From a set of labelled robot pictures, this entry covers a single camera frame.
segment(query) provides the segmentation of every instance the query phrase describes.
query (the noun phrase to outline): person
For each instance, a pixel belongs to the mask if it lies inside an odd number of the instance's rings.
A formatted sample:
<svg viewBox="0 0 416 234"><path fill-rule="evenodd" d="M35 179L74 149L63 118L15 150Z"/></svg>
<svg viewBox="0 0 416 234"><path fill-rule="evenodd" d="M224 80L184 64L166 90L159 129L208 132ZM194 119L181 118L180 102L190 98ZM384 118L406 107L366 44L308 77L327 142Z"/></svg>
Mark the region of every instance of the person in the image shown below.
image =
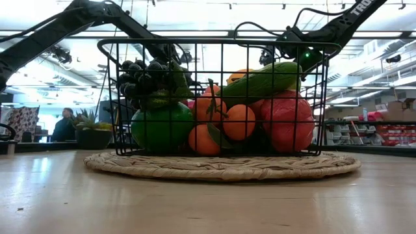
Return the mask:
<svg viewBox="0 0 416 234"><path fill-rule="evenodd" d="M55 129L52 134L52 141L64 142L66 140L75 140L75 128L70 122L70 118L73 118L73 111L71 108L64 108L62 111L63 119L59 120L55 125Z"/></svg>

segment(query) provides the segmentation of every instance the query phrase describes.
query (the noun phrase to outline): cardboard box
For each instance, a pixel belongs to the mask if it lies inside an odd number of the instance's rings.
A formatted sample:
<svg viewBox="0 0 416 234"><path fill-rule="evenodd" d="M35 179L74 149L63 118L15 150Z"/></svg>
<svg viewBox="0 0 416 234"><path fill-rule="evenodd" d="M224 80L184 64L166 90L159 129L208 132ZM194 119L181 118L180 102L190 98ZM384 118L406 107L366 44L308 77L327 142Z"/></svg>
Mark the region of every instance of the cardboard box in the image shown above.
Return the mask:
<svg viewBox="0 0 416 234"><path fill-rule="evenodd" d="M413 108L415 98L404 101L390 101L376 105L376 110L383 116L384 121L416 121L416 111Z"/></svg>

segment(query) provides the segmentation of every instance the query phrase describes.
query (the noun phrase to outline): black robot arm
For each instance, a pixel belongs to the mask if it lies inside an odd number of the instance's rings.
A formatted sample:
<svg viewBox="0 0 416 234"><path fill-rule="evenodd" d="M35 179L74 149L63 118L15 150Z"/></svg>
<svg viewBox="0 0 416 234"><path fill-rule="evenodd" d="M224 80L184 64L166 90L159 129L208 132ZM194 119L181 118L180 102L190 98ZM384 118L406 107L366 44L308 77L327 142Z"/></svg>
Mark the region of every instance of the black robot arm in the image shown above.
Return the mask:
<svg viewBox="0 0 416 234"><path fill-rule="evenodd" d="M286 31L278 37L277 41L291 41L291 42L327 42L335 43L340 45L342 48L351 40L353 34L357 31L358 27L368 19L374 12L377 11L387 0L360 0L340 13L340 16L331 20L321 29L309 33L302 33L300 29L294 25L293 27L287 27ZM304 71L308 71L317 64L322 62L322 54L317 54L314 48L314 53L310 53L309 48L300 48L299 55L302 56L304 53L309 53L309 59L302 61L301 58L297 58L298 48L293 46L278 47L282 58L294 59L299 61ZM269 51L272 48L267 48L262 52L260 63L270 64L272 56ZM331 49L326 49L325 53L332 53Z"/></svg>
<svg viewBox="0 0 416 234"><path fill-rule="evenodd" d="M106 23L115 25L131 38L160 37L149 32L112 1L74 0L53 21L0 53L0 89L6 88L6 82L13 73L65 37ZM168 48L167 45L160 44L146 46L153 57L167 61L171 54L180 63L174 47L170 47L171 53Z"/></svg>

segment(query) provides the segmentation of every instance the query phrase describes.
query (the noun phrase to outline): plant pot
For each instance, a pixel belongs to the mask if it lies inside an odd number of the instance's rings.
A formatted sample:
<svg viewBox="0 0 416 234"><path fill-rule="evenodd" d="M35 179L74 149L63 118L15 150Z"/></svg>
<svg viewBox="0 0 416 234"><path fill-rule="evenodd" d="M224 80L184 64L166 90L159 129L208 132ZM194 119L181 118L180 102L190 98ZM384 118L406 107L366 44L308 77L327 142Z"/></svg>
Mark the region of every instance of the plant pot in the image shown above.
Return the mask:
<svg viewBox="0 0 416 234"><path fill-rule="evenodd" d="M76 130L75 138L83 150L104 150L110 143L111 131Z"/></svg>

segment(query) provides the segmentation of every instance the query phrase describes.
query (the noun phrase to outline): woven placemat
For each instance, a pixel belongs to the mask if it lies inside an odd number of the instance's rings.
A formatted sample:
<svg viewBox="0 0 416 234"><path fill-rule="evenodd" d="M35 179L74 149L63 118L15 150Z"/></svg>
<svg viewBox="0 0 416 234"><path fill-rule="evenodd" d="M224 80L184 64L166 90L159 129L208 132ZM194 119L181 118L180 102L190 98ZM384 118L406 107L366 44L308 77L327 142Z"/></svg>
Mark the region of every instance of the woven placemat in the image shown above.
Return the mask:
<svg viewBox="0 0 416 234"><path fill-rule="evenodd" d="M357 170L361 162L322 152L318 157L122 157L97 153L84 160L88 168L143 178L242 181L249 179L321 178Z"/></svg>

